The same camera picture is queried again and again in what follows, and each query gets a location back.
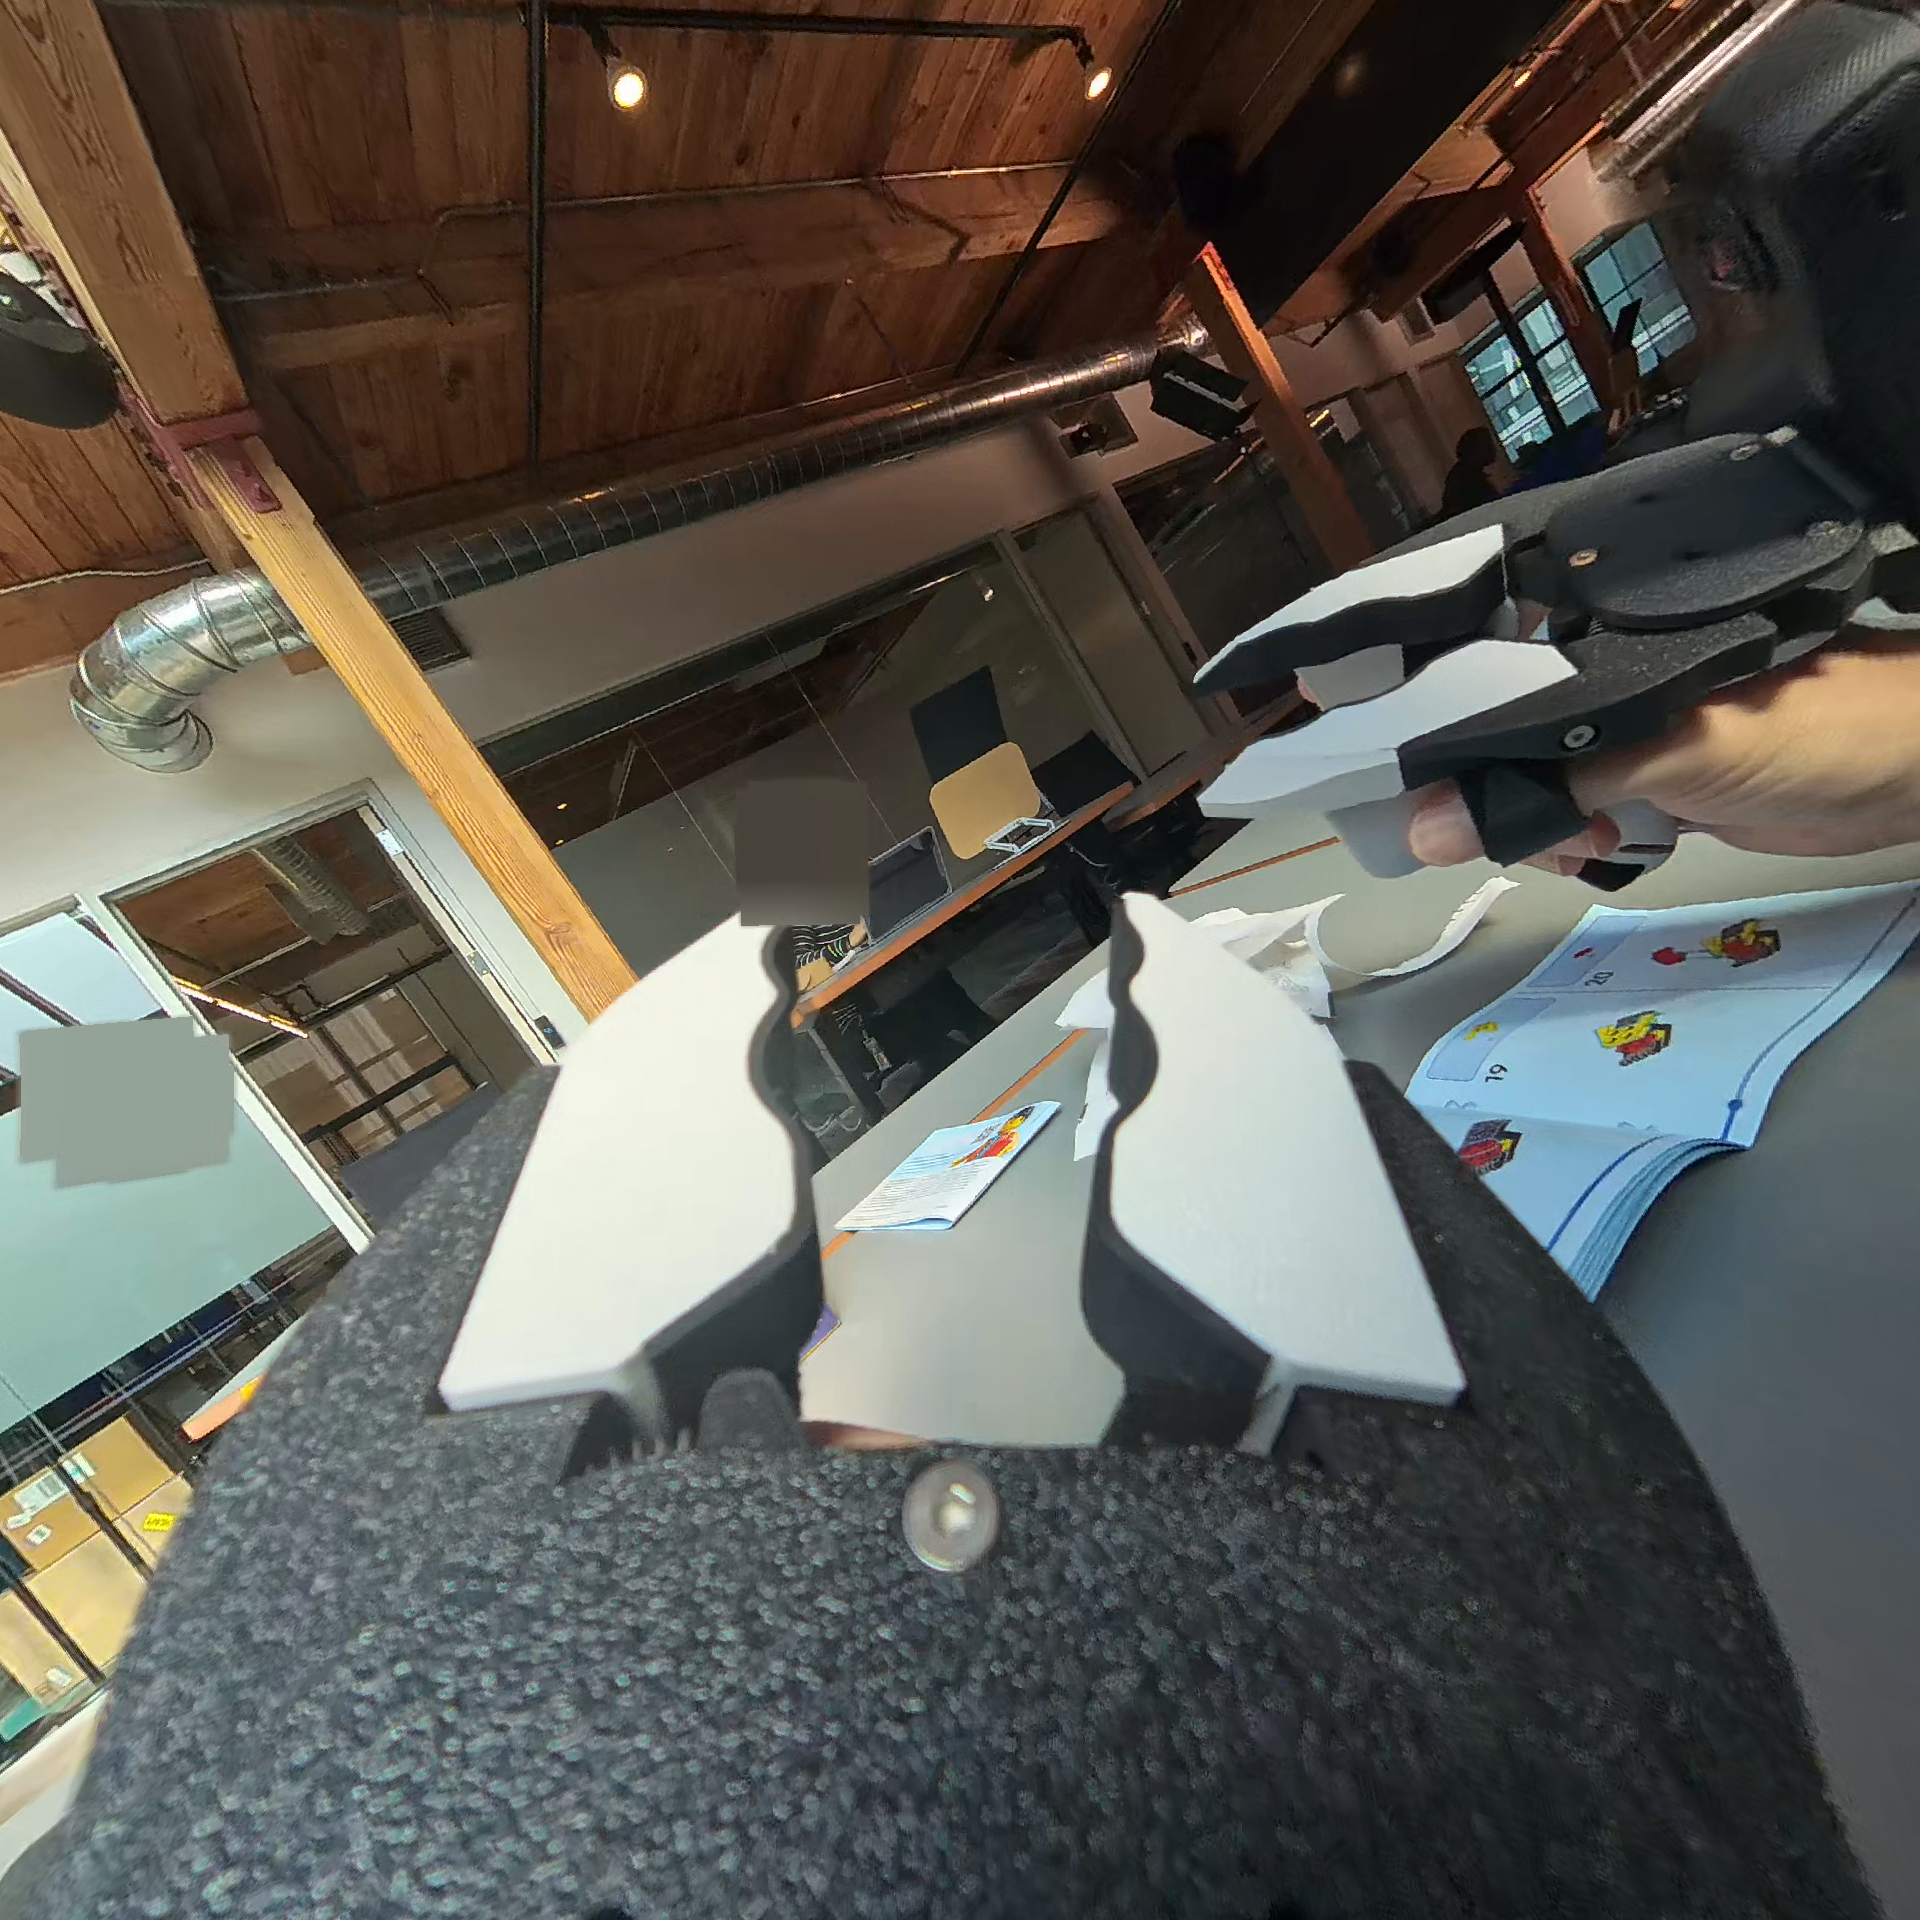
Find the silver ventilation duct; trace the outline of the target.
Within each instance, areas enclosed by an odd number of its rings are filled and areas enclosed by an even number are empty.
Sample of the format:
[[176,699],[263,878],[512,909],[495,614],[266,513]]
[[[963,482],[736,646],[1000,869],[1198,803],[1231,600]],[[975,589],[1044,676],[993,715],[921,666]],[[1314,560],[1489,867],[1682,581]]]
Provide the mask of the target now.
[[[348,568],[374,610],[398,627],[562,564],[1115,396],[1164,372],[1178,352],[1210,348],[1207,325],[1186,317],[1158,333],[888,402],[731,464],[543,501],[462,536],[366,554]],[[240,568],[121,612],[76,661],[70,712],[110,756],[154,774],[186,774],[214,752],[200,712],[214,688],[266,661],[316,649],[270,579],[259,568]]]

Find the slim wooden post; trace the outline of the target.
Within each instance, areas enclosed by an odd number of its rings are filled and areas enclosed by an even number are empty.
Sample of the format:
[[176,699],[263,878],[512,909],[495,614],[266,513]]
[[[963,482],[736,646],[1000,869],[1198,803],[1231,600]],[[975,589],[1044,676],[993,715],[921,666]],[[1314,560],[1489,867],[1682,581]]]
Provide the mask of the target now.
[[1204,244],[1185,277],[1186,302],[1224,369],[1247,381],[1267,452],[1302,510],[1323,560],[1354,569],[1377,554],[1354,496],[1296,400],[1272,342],[1256,322],[1222,253]]

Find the tan-backed chair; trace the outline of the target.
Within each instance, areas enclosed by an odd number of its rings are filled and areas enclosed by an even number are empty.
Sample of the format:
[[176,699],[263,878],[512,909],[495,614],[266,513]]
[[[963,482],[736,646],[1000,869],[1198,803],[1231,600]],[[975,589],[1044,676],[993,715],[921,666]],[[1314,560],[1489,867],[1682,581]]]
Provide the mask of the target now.
[[979,754],[929,792],[932,824],[959,860],[982,858],[990,842],[1038,821],[1044,801],[1016,741]]

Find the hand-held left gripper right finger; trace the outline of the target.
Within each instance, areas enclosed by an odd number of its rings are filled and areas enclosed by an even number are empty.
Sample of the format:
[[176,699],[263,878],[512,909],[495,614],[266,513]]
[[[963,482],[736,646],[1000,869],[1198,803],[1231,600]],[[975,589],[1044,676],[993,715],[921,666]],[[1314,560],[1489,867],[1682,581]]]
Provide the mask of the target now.
[[1151,896],[1111,926],[1111,1100],[1083,1322],[1102,1442],[1275,1450],[1326,1402],[1467,1393],[1350,1062],[1308,1011]]

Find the stack of cardboard boxes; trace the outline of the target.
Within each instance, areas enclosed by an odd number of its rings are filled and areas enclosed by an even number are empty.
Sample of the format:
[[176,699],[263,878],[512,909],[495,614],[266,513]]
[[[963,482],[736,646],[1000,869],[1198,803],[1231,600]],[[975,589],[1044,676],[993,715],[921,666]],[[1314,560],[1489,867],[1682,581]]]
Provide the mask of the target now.
[[139,1408],[84,1436],[6,1432],[6,1766],[106,1694],[192,1504],[192,1465]]

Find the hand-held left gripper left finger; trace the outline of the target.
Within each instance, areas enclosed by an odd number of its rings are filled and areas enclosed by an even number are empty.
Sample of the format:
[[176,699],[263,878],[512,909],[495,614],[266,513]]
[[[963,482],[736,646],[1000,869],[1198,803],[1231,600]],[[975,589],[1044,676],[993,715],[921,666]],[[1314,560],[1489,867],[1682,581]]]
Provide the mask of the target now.
[[451,1413],[614,1402],[697,1428],[726,1380],[801,1419],[826,1310],[785,1091],[787,931],[726,918],[569,1048],[440,1373]]

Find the laptop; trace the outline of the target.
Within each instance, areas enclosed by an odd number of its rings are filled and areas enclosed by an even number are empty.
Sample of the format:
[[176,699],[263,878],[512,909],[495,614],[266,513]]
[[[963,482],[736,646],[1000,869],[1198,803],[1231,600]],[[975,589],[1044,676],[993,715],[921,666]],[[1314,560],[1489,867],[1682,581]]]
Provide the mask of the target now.
[[870,932],[876,944],[950,898],[940,829],[929,826],[870,862]]

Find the white paper strip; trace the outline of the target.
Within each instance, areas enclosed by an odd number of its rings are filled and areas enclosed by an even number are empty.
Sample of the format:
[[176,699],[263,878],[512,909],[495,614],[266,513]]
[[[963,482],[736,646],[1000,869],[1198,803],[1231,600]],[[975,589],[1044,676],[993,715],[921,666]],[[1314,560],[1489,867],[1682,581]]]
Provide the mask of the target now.
[[1329,944],[1323,940],[1322,926],[1323,926],[1323,917],[1326,917],[1329,908],[1335,905],[1339,900],[1339,896],[1335,896],[1329,902],[1320,902],[1314,908],[1314,913],[1311,915],[1311,918],[1305,923],[1305,944],[1308,944],[1308,952],[1312,953],[1312,961],[1323,971],[1330,971],[1330,974],[1347,974],[1347,976],[1355,976],[1359,980],[1416,976],[1416,974],[1423,974],[1423,971],[1441,964],[1442,961],[1451,958],[1451,953],[1459,947],[1463,947],[1475,934],[1475,931],[1489,918],[1489,915],[1495,909],[1495,905],[1500,900],[1504,900],[1506,896],[1516,894],[1518,889],[1521,889],[1521,885],[1511,878],[1486,880],[1472,896],[1467,896],[1467,900],[1463,900],[1454,909],[1449,921],[1441,928],[1441,932],[1433,938],[1433,942],[1427,948],[1420,948],[1412,955],[1409,955],[1409,958],[1403,958],[1403,961],[1400,961],[1396,964],[1390,964],[1390,968],[1361,968],[1355,962],[1332,958],[1332,952],[1329,948]]

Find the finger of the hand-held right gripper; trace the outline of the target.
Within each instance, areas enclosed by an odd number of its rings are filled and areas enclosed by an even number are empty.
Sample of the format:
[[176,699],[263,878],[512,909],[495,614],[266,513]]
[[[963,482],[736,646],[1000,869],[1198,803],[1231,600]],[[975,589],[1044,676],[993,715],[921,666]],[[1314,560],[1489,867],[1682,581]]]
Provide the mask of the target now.
[[1401,745],[1475,721],[1572,678],[1572,664],[1532,640],[1475,640],[1442,653],[1375,699],[1323,712],[1305,728],[1251,742],[1200,793],[1219,821],[1262,821],[1289,809],[1329,824],[1375,878],[1412,876],[1412,796],[1436,774],[1407,774]]
[[1382,646],[1489,638],[1506,605],[1506,528],[1475,526],[1351,568],[1262,617],[1194,674],[1196,690],[1240,690]]

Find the multi-pane window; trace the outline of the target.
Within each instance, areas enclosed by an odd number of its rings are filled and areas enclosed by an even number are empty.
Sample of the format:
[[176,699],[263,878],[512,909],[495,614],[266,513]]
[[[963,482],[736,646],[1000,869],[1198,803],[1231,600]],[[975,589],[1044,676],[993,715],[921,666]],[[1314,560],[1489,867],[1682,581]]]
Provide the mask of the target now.
[[[1635,321],[1632,346],[1643,378],[1652,378],[1695,340],[1691,310],[1652,222],[1606,233],[1576,257],[1576,270],[1608,330]],[[1548,296],[1535,292],[1521,302],[1518,330],[1561,424],[1583,425],[1596,416],[1598,396]],[[1504,456],[1518,458],[1527,446],[1546,444],[1552,425],[1510,332],[1503,325],[1486,326],[1463,356],[1475,398]]]

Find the black pendant lamp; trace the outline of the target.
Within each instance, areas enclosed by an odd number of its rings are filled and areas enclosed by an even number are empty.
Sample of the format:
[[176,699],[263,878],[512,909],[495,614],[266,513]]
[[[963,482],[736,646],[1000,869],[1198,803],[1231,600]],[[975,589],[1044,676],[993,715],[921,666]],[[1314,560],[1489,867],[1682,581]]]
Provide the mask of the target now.
[[34,289],[3,273],[3,416],[73,432],[119,412],[110,355]]

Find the small closed blue booklet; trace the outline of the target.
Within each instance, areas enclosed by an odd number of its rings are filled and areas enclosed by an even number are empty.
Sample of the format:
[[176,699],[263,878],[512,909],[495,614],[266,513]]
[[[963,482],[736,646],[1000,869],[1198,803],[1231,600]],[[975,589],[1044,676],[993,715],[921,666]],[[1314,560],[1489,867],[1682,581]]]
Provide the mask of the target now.
[[1036,1100],[935,1132],[847,1212],[833,1235],[952,1230],[1059,1110],[1059,1101]]

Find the black ceiling speaker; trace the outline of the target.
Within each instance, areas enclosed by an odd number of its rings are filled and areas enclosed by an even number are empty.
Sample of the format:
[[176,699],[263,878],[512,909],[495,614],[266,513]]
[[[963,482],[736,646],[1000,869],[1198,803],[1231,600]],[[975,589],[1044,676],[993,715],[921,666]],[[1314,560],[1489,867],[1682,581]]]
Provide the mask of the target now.
[[1148,376],[1151,412],[1211,441],[1234,441],[1252,416],[1248,380],[1186,348],[1161,348]]

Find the meeting table with orange edge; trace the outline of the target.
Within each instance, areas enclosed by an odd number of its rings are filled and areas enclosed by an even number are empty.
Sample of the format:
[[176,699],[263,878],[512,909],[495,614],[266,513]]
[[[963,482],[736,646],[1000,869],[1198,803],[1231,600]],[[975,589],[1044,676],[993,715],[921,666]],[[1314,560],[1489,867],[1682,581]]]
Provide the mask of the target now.
[[804,989],[798,997],[790,1016],[791,1030],[804,1030],[809,1025],[815,1025],[815,1020],[822,1013],[833,1009],[844,997],[854,994],[858,986],[865,986],[871,976],[894,964],[894,961],[899,961],[904,953],[923,944],[935,931],[950,926],[952,921],[959,921],[963,915],[983,905],[988,898],[993,898],[996,891],[1014,885],[1030,870],[1051,862],[1059,852],[1066,852],[1072,846],[1075,837],[1080,837],[1092,826],[1104,824],[1119,804],[1139,801],[1144,793],[1145,786],[1140,782],[1119,785],[1115,788],[1100,793],[1096,801],[1080,808],[1075,813],[1048,828],[1022,850],[1009,854],[1004,862],[990,867],[988,870],[982,870],[969,880],[953,885],[945,898],[927,905],[920,915],[894,926],[886,938],[858,947],[851,961],[831,971],[823,982]]

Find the person's right hand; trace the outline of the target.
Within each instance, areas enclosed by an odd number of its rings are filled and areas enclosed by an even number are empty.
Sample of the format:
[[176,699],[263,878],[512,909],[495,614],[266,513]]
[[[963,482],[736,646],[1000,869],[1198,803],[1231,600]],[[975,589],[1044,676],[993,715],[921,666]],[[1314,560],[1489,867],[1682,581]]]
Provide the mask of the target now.
[[1849,858],[1918,840],[1918,644],[1873,630],[1723,688],[1662,737],[1568,778],[1586,826],[1530,867],[1611,860],[1619,809],[1652,804],[1729,848]]

